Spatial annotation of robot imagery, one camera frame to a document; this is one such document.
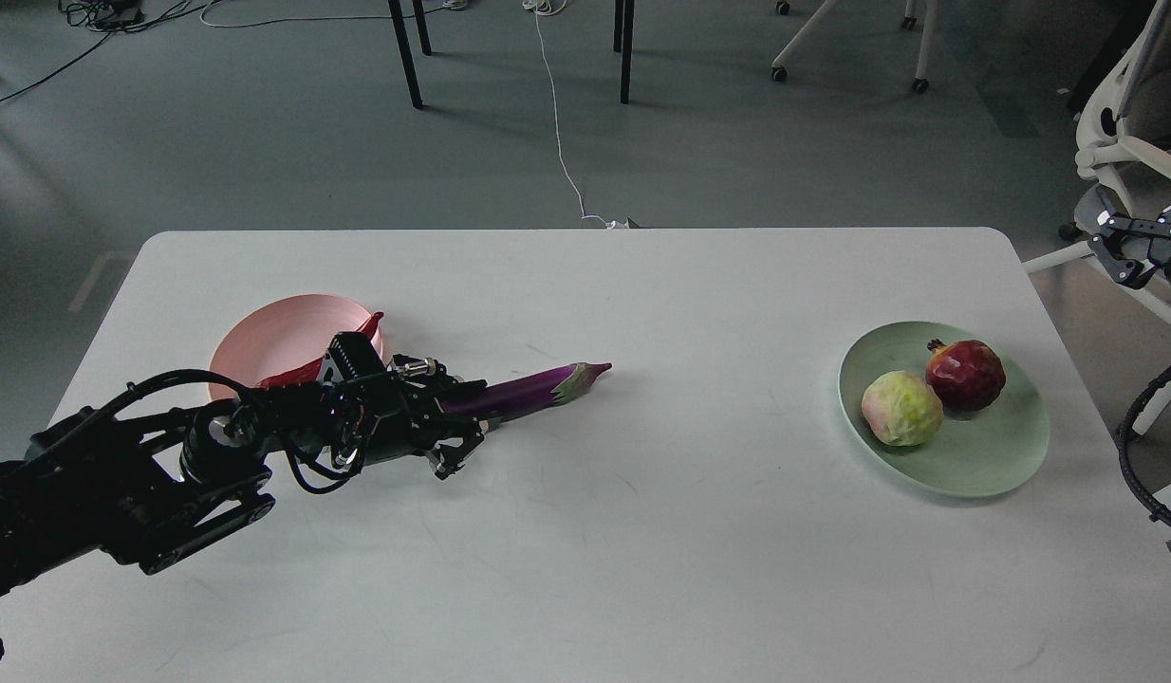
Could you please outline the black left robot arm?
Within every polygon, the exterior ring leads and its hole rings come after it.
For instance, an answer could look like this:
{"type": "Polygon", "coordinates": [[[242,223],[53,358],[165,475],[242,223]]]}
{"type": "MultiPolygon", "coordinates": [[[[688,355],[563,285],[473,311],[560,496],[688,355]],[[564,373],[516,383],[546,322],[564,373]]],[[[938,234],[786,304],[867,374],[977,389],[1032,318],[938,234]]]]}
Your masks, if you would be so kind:
{"type": "Polygon", "coordinates": [[[446,479],[482,425],[441,399],[485,385],[433,358],[386,363],[359,332],[334,336],[304,383],[251,388],[174,369],[126,384],[0,463],[0,597],[94,549],[155,575],[256,523],[276,503],[265,492],[273,452],[313,494],[406,455],[446,479]]]}

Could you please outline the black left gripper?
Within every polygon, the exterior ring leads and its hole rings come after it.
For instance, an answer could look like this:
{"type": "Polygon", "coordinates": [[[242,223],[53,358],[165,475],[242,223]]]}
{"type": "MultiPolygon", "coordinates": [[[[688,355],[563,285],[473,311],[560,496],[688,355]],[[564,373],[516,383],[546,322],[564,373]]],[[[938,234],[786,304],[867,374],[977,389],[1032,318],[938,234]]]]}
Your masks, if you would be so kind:
{"type": "Polygon", "coordinates": [[[368,464],[422,455],[439,480],[459,472],[482,444],[487,426],[461,414],[465,402],[485,392],[486,380],[464,380],[437,358],[392,355],[382,361],[361,332],[335,334],[319,371],[330,399],[331,466],[359,470],[368,464]]]}

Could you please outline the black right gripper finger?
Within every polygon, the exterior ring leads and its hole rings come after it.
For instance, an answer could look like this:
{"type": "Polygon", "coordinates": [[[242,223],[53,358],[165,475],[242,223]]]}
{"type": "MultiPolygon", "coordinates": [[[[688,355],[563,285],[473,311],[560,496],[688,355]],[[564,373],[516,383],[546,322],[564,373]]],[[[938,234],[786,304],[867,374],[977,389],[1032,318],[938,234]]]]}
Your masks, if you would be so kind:
{"type": "Polygon", "coordinates": [[[1141,291],[1160,275],[1171,286],[1171,219],[1166,216],[1150,220],[1101,213],[1088,244],[1114,284],[1141,291]]]}

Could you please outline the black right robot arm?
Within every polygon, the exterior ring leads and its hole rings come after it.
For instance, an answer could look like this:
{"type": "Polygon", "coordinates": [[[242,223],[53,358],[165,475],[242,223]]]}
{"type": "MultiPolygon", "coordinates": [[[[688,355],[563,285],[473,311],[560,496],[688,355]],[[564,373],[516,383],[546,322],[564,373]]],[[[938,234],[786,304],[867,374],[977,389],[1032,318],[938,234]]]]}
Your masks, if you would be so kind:
{"type": "MultiPolygon", "coordinates": [[[[1086,245],[1105,269],[1105,276],[1128,289],[1144,291],[1153,273],[1160,272],[1171,285],[1171,207],[1162,212],[1158,219],[1136,219],[1128,216],[1124,203],[1112,190],[1094,189],[1090,194],[1096,197],[1102,209],[1096,216],[1096,228],[1086,245]]],[[[1150,523],[1162,523],[1171,528],[1171,508],[1145,487],[1129,458],[1129,446],[1142,436],[1136,429],[1141,414],[1167,385],[1171,385],[1171,364],[1150,380],[1127,408],[1114,440],[1127,489],[1144,506],[1150,523]]]]}

